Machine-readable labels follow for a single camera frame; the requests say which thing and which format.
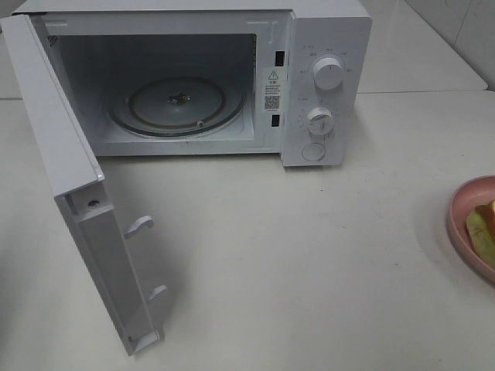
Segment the toast sandwich with lettuce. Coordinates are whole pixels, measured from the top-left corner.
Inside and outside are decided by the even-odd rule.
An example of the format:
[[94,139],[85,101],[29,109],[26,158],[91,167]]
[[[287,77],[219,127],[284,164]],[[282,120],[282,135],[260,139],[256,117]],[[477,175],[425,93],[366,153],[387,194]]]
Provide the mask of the toast sandwich with lettuce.
[[476,206],[466,218],[466,228],[473,250],[494,269],[494,200]]

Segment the pink round plate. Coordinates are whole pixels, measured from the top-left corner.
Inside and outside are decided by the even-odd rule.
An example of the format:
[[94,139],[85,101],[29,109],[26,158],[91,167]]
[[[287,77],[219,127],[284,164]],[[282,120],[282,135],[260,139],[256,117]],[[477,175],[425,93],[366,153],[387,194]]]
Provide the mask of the pink round plate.
[[494,269],[473,249],[466,228],[466,218],[476,206],[494,199],[494,175],[483,175],[460,185],[452,194],[446,213],[449,240],[467,266],[494,286]]

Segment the white microwave door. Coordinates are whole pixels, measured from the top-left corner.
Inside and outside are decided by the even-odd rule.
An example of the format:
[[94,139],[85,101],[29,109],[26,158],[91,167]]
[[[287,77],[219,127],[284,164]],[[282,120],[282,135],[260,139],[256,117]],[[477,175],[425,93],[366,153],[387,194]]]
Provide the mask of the white microwave door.
[[150,310],[166,286],[143,290],[128,247],[128,239],[152,227],[153,220],[143,216],[127,231],[119,226],[104,173],[80,126],[62,66],[61,38],[51,36],[39,16],[13,15],[1,24],[54,201],[125,351],[133,356],[163,337]]

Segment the white microwave oven body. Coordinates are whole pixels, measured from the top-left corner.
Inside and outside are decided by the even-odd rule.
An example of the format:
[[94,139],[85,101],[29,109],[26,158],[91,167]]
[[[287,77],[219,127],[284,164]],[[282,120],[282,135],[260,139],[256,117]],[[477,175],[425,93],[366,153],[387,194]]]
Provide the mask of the white microwave oven body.
[[[343,160],[372,25],[358,1],[27,1],[13,15],[39,16],[61,38],[80,126],[97,157],[269,153],[286,167]],[[324,56],[343,63],[333,90],[313,80]],[[108,105],[121,90],[179,76],[242,87],[244,106],[226,124],[185,137],[152,138],[112,120]],[[316,107],[335,121],[324,136],[306,127]],[[310,143],[325,146],[322,160],[302,157]]]

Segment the white timer knob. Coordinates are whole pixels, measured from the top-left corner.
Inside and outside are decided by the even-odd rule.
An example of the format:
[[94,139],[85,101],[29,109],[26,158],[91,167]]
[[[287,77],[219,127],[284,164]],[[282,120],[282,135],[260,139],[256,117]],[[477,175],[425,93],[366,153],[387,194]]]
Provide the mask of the white timer knob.
[[306,127],[310,134],[324,136],[329,134],[334,126],[333,114],[327,108],[316,107],[306,115]]

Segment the glass microwave turntable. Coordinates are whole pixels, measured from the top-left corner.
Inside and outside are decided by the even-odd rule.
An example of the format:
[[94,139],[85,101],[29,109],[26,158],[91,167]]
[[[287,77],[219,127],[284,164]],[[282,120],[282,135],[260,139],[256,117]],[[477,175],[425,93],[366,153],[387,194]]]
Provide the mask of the glass microwave turntable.
[[125,130],[152,138],[185,137],[212,131],[244,106],[242,87],[206,77],[166,77],[121,90],[108,105]]

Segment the white upper power knob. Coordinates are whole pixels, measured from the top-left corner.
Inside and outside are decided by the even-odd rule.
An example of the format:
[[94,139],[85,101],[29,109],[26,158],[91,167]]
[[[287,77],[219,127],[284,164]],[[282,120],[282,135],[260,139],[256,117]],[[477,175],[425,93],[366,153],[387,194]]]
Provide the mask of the white upper power knob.
[[319,89],[333,90],[343,82],[343,63],[335,56],[324,56],[314,64],[312,75]]

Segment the round white door button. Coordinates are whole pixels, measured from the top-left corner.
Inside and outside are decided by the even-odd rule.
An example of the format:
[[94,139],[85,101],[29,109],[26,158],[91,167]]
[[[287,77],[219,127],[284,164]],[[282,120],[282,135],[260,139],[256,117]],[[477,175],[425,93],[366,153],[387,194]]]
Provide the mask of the round white door button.
[[326,153],[325,146],[320,143],[307,144],[302,150],[302,157],[311,162],[317,162],[324,158]]

